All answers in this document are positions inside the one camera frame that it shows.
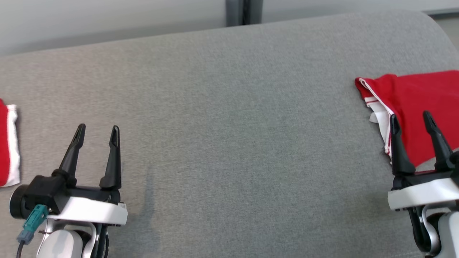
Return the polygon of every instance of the red cloth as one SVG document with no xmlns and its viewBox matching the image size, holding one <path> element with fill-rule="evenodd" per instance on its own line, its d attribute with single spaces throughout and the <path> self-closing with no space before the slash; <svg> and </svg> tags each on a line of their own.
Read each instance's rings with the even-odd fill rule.
<svg viewBox="0 0 459 258">
<path fill-rule="evenodd" d="M 396 114 L 414 166 L 435 157 L 424 126 L 424 110 L 430 111 L 451 148 L 459 147 L 459 71 L 386 74 L 377 79 L 357 78 L 355 85 L 367 103 L 379 101 L 389 115 Z M 390 138 L 388 146 L 386 152 L 390 152 Z"/>
<path fill-rule="evenodd" d="M 19 152 L 15 121 L 16 106 L 5 106 L 0 99 L 0 186 L 18 184 Z"/>
</svg>

